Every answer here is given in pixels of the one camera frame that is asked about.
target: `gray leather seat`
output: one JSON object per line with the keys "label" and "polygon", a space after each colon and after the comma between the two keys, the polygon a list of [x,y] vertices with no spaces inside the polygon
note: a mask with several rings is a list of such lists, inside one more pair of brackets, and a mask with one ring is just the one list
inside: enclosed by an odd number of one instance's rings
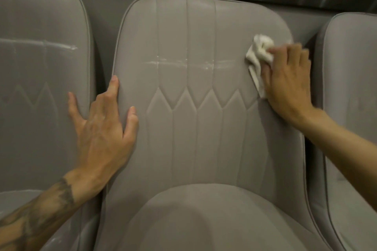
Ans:
{"label": "gray leather seat", "polygon": [[[323,27],[313,62],[315,105],[338,124],[377,144],[377,17],[342,13]],[[375,250],[377,214],[319,150],[309,195],[334,250]]]}
{"label": "gray leather seat", "polygon": [[106,187],[95,250],[330,250],[310,214],[304,138],[257,98],[255,34],[292,41],[256,4],[137,0],[113,72],[139,134]]}
{"label": "gray leather seat", "polygon": [[[67,92],[86,115],[95,95],[92,37],[81,0],[0,0],[0,217],[76,163]],[[92,250],[99,202],[87,203],[44,250]]]}

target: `gray wall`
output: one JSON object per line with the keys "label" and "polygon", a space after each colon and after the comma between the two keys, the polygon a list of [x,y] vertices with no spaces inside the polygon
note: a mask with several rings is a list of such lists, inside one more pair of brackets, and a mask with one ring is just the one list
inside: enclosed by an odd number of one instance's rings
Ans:
{"label": "gray wall", "polygon": [[[82,0],[91,20],[105,82],[111,77],[116,39],[122,17],[134,0]],[[265,5],[276,11],[288,24],[296,42],[307,43],[334,12]]]}

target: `hand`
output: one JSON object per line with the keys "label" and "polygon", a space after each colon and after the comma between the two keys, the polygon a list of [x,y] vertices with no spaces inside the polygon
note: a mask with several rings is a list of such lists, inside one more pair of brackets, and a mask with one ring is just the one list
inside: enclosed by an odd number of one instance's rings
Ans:
{"label": "hand", "polygon": [[310,98],[309,50],[301,44],[274,47],[273,67],[262,64],[262,78],[272,108],[288,123],[299,128],[316,111]]}
{"label": "hand", "polygon": [[97,96],[85,120],[77,108],[76,97],[69,92],[68,110],[78,136],[80,173],[95,178],[100,189],[128,160],[136,140],[138,117],[135,107],[127,114],[127,125],[123,131],[119,120],[119,80],[114,75],[105,93]]}

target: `cleaning rag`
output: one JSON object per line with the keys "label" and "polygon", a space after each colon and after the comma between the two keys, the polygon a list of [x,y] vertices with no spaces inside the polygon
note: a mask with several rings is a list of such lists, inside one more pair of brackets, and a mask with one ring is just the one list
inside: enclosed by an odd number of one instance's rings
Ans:
{"label": "cleaning rag", "polygon": [[253,43],[246,53],[246,58],[250,62],[249,72],[252,76],[255,87],[260,98],[266,98],[263,80],[261,78],[261,61],[272,65],[274,56],[266,50],[274,46],[274,41],[265,35],[255,35]]}

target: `tattoo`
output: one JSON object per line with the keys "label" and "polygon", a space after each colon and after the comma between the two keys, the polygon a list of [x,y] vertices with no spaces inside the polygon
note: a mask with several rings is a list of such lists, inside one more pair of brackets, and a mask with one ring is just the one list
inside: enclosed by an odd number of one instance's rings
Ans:
{"label": "tattoo", "polygon": [[72,188],[62,178],[49,190],[0,220],[0,232],[4,231],[11,237],[0,238],[0,251],[27,251],[29,240],[36,238],[73,208]]}

